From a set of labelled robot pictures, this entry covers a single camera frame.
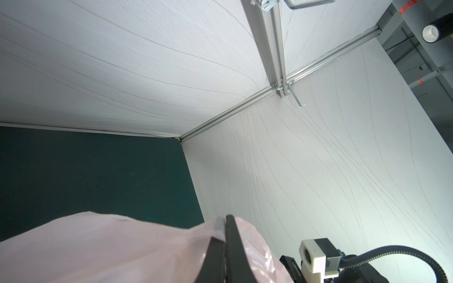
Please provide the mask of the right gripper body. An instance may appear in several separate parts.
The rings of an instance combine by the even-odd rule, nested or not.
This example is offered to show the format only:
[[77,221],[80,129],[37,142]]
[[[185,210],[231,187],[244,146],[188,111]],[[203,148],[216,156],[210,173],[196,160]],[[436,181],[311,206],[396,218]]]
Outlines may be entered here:
[[307,283],[294,258],[282,255],[280,262],[285,266],[294,283]]

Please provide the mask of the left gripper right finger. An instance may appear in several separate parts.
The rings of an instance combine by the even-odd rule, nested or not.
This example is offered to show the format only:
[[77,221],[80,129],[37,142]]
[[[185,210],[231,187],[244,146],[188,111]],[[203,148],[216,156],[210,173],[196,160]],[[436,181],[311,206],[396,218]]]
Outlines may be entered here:
[[257,283],[233,215],[226,216],[225,239],[226,282]]

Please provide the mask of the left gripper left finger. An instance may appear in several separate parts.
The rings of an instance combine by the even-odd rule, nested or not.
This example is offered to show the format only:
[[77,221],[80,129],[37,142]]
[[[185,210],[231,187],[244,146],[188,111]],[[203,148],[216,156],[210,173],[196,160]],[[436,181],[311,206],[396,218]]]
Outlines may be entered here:
[[225,242],[211,238],[195,283],[223,283],[224,281]]

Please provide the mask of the pink plastic bag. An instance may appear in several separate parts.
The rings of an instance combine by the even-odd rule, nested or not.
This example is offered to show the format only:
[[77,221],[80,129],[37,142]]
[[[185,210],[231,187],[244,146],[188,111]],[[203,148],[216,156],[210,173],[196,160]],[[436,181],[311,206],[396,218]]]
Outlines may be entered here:
[[193,283],[222,217],[190,229],[82,212],[1,242],[4,283]]

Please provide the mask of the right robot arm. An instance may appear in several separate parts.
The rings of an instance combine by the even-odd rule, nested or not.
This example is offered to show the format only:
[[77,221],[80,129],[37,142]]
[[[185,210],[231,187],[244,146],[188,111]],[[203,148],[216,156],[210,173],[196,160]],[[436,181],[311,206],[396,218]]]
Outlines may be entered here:
[[[294,258],[281,256],[280,262],[285,266],[294,283],[306,283]],[[373,266],[365,263],[359,267],[344,269],[336,278],[325,279],[325,283],[389,283]]]

